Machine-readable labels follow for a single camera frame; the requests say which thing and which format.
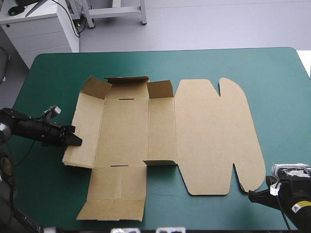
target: cardboard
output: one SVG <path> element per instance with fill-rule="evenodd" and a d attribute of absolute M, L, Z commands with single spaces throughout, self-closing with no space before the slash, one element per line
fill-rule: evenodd
<path fill-rule="evenodd" d="M 218 95 L 208 80 L 147 76 L 90 77 L 72 124 L 83 139 L 68 146 L 65 165 L 93 168 L 77 219 L 142 220 L 146 166 L 178 163 L 193 195 L 227 194 L 233 165 L 244 191 L 258 188 L 265 166 L 247 99 L 229 79 Z"/>
<path fill-rule="evenodd" d="M 175 97 L 178 166 L 193 195 L 227 194 L 233 164 L 246 192 L 265 177 L 244 92 L 225 78 L 219 86 L 220 96 L 209 80 L 182 80 Z"/>

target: black cable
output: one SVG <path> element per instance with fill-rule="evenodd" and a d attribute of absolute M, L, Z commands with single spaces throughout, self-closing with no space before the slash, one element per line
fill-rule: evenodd
<path fill-rule="evenodd" d="M 86 28 L 86 22 L 87 22 L 87 19 L 84 21 L 84 26 L 83 26 L 82 30 L 79 32 L 79 34 L 84 31 L 84 28 Z"/>
<path fill-rule="evenodd" d="M 278 202 L 278 206 L 280 207 L 280 211 L 281 211 L 281 214 L 282 214 L 283 219 L 284 219 L 284 221 L 285 221 L 285 224 L 286 224 L 286 226 L 287 226 L 287 229 L 291 232 L 290 225 L 288 224 L 288 221 L 287 221 L 286 216 L 285 216 L 285 214 L 284 214 L 284 211 L 283 211 L 283 208 L 282 208 L 282 206 L 281 206 L 281 203 L 280 203 L 280 200 L 279 200 L 279 198 L 278 198 L 278 195 L 276 196 L 276 199 L 277 199 L 277 202 Z"/>
<path fill-rule="evenodd" d="M 80 33 L 84 30 L 84 27 L 85 27 L 86 23 L 84 24 L 83 30 L 79 32 L 78 29 L 74 26 L 74 24 L 73 24 L 73 22 L 72 22 L 72 20 L 71 20 L 70 14 L 69 14 L 68 11 L 66 10 L 66 8 L 65 8 L 62 4 L 58 3 L 58 2 L 55 1 L 55 0 L 51 0 L 51 1 L 53 1 L 53 2 L 55 2 L 56 4 L 60 5 L 60 6 L 64 9 L 64 11 L 66 12 L 66 14 L 67 14 L 67 16 L 68 16 L 68 18 L 69 18 L 69 20 L 70 20 L 71 27 L 72 27 L 72 30 L 73 30 L 73 32 L 74 32 L 74 35 L 75 35 L 76 37 L 80 38 L 80 36 L 81 36 Z"/>
<path fill-rule="evenodd" d="M 27 156 L 29 155 L 29 153 L 30 153 L 31 149 L 33 148 L 34 144 L 35 144 L 35 140 L 31 144 L 31 146 L 29 147 L 29 149 L 28 149 L 27 153 L 24 155 L 24 157 L 14 167 L 17 167 L 18 165 L 20 165 L 27 158 Z"/>
<path fill-rule="evenodd" d="M 4 70 L 3 70 L 3 72 L 2 72 L 2 74 L 0 76 L 0 83 L 2 83 L 2 82 L 4 82 L 5 73 L 6 73 L 6 70 L 8 68 L 9 61 L 10 61 L 10 55 L 9 55 L 8 51 L 4 47 L 0 46 L 0 50 L 2 50 L 4 52 L 4 54 L 5 54 L 5 56 L 6 56 L 5 62 L 4 62 Z"/>

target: white object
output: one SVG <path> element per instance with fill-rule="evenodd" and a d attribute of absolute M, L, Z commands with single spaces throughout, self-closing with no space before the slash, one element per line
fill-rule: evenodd
<path fill-rule="evenodd" d="M 307 164 L 273 164 L 272 166 L 272 175 L 274 177 L 278 177 L 278 171 L 281 168 L 304 168 L 304 167 L 310 167 Z"/>
<path fill-rule="evenodd" d="M 147 24 L 145 0 L 140 0 L 140 6 L 121 7 L 121 0 L 112 0 L 112 8 L 90 9 L 88 0 L 81 0 L 87 23 L 94 28 L 92 19 L 141 15 L 142 24 Z"/>
<path fill-rule="evenodd" d="M 310 77 L 311 73 L 311 50 L 298 50 L 298 56 Z"/>
<path fill-rule="evenodd" d="M 64 0 L 58 2 L 68 11 Z M 67 13 L 58 4 L 47 1 L 25 17 L 34 3 L 27 6 L 23 13 L 9 16 L 8 10 L 15 5 L 15 1 L 4 1 L 0 25 L 28 68 L 39 54 L 79 52 L 79 38 L 74 35 Z"/>
<path fill-rule="evenodd" d="M 273 196 L 277 196 L 278 192 L 281 188 L 282 183 L 276 182 L 270 186 L 270 194 Z"/>

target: cardboard flap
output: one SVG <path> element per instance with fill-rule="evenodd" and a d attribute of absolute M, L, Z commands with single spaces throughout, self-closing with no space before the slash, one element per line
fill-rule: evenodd
<path fill-rule="evenodd" d="M 75 134 L 82 138 L 83 142 L 79 147 L 67 147 L 63 157 L 65 165 L 93 168 L 104 102 L 105 100 L 84 93 L 79 94 L 72 125 L 76 127 Z"/>
<path fill-rule="evenodd" d="M 171 80 L 147 83 L 149 98 L 174 97 Z"/>
<path fill-rule="evenodd" d="M 227 194 L 233 164 L 245 191 L 265 177 L 244 92 L 229 79 L 220 88 L 219 96 L 208 80 L 182 80 L 175 97 L 178 165 L 193 195 Z"/>
<path fill-rule="evenodd" d="M 105 99 L 112 84 L 90 76 L 84 83 L 81 92 L 89 96 Z"/>
<path fill-rule="evenodd" d="M 145 199 L 88 200 L 77 220 L 142 221 Z"/>
<path fill-rule="evenodd" d="M 109 83 L 127 83 L 127 82 L 147 82 L 149 81 L 148 76 L 137 76 L 137 77 L 105 77 Z"/>
<path fill-rule="evenodd" d="M 142 220 L 146 198 L 145 166 L 92 170 L 87 202 L 77 219 Z"/>
<path fill-rule="evenodd" d="M 169 166 L 176 165 L 176 162 L 173 160 L 144 160 L 144 163 L 147 166 Z"/>

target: white desk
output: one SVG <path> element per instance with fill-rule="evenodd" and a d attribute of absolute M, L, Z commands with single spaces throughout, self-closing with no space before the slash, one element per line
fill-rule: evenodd
<path fill-rule="evenodd" d="M 67 9 L 64 0 L 58 2 Z M 0 25 L 28 68 L 42 53 L 79 52 L 79 38 L 74 35 L 66 12 L 58 4 L 47 1 L 25 17 L 34 3 L 27 6 L 23 13 L 9 16 L 8 10 L 15 5 L 14 0 L 4 0 Z"/>
<path fill-rule="evenodd" d="M 307 74 L 311 75 L 311 50 L 298 50 L 298 56 L 305 67 Z"/>

